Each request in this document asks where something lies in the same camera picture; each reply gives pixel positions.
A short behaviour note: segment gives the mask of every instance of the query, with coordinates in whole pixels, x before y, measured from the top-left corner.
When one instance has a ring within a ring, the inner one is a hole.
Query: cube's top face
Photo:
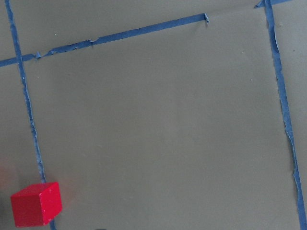
[[[54,184],[58,184],[58,182],[45,183],[45,184],[32,184],[24,188],[23,190],[13,194],[11,197],[40,195],[43,191],[45,191]]]

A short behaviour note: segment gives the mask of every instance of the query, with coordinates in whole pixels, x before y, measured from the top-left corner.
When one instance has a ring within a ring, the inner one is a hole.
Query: blue tape
[[[40,174],[41,182],[46,183],[45,170],[44,170],[44,165],[43,165],[43,161],[42,161],[42,157],[41,157],[40,149],[39,149],[39,145],[38,145],[37,131],[36,131],[35,124],[34,124],[31,100],[30,100],[30,96],[29,96],[29,92],[28,92],[27,77],[26,77],[25,70],[24,70],[23,58],[22,58],[22,53],[21,53],[21,49],[20,49],[20,45],[19,45],[17,28],[16,28],[16,25],[15,25],[14,14],[13,14],[13,11],[12,11],[10,0],[5,0],[5,6],[6,6],[7,13],[8,13],[9,21],[10,21],[10,24],[11,24],[11,33],[12,33],[12,38],[13,38],[13,43],[14,43],[14,48],[15,48],[15,53],[16,53],[15,59],[16,59],[16,62],[18,64],[21,81],[22,81],[22,84],[24,86],[24,100],[25,100],[28,115],[29,115],[30,126],[31,126],[33,141],[34,141],[34,147],[35,147],[35,152],[36,152],[36,161],[37,161],[37,165],[38,165],[38,169],[39,169],[39,174]],[[54,220],[51,221],[51,223],[50,223],[50,229],[56,230]]]
[[[275,4],[283,3],[283,2],[286,2],[286,1],[292,1],[292,0],[271,0],[271,3],[272,3],[272,5],[275,5]],[[261,0],[261,1],[255,6],[255,8],[261,8],[261,7],[265,7],[265,2],[264,2],[264,0]]]
[[[107,42],[113,42],[113,41],[125,39],[128,37],[139,36],[139,35],[155,32],[155,31],[160,31],[160,30],[164,30],[164,29],[168,29],[168,28],[172,28],[176,26],[181,26],[181,25],[186,25],[190,23],[195,23],[199,21],[206,21],[207,23],[209,23],[209,17],[207,16],[207,14],[201,13],[201,14],[190,16],[190,17],[180,18],[177,20],[172,20],[172,21],[168,21],[164,23],[142,27],[139,29],[121,32],[118,34],[103,36],[103,37],[98,38],[96,41],[86,40],[86,41],[78,42],[78,43],[71,44],[71,45],[56,47],[48,51],[43,56],[41,56],[39,52],[37,52],[36,54],[27,54],[27,55],[22,56],[22,60],[29,61],[34,58],[43,58],[43,57],[51,56],[54,54],[69,52],[75,49],[82,49],[82,48],[89,47],[89,46],[95,46],[95,45],[99,45],[99,44],[103,44]],[[0,67],[15,64],[17,62],[18,60],[15,57],[7,59],[7,60],[2,60],[0,61]]]
[[[289,141],[292,147],[293,163],[294,163],[293,177],[295,180],[296,190],[297,190],[298,217],[299,217],[301,230],[307,230],[306,213],[305,213],[302,186],[301,186],[301,180],[299,176],[299,170],[298,170],[298,164],[297,164],[297,158],[296,158],[296,150],[295,150],[295,142],[294,142],[294,136],[293,136],[293,130],[292,130],[291,117],[290,117],[290,109],[289,109],[286,87],[285,87],[284,77],[283,77],[283,72],[282,72],[282,62],[280,58],[277,41],[276,41],[275,21],[274,21],[271,0],[265,0],[265,9],[266,9],[266,16],[267,16],[267,20],[269,24],[269,34],[270,34],[270,40],[271,40],[271,46],[272,46],[272,53],[273,53],[273,59],[274,59],[277,84],[278,84],[279,97],[280,97],[282,112],[283,112],[283,121],[285,124],[286,134],[289,138]]]

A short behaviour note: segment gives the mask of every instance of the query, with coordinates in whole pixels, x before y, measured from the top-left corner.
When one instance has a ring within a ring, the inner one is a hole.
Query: gray floor
[[[211,20],[25,62],[47,180],[61,188],[58,230],[299,229],[256,3],[12,0],[23,54],[202,12]],[[307,199],[306,6],[273,8]],[[39,182],[17,65],[0,68],[0,108],[0,226],[13,230],[10,195]]]

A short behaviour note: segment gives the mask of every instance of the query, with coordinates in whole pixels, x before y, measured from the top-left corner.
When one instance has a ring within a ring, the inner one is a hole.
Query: cube
[[[16,227],[44,226],[62,211],[59,183],[32,184],[11,196]]]

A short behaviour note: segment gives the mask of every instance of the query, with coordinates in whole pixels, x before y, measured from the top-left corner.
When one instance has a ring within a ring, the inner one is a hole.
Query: cube's side face
[[[16,227],[43,225],[43,215],[39,195],[11,196]]]
[[[57,182],[52,183],[50,187],[41,193],[40,202],[43,212],[43,222],[46,225],[62,211],[62,201],[59,184]]]

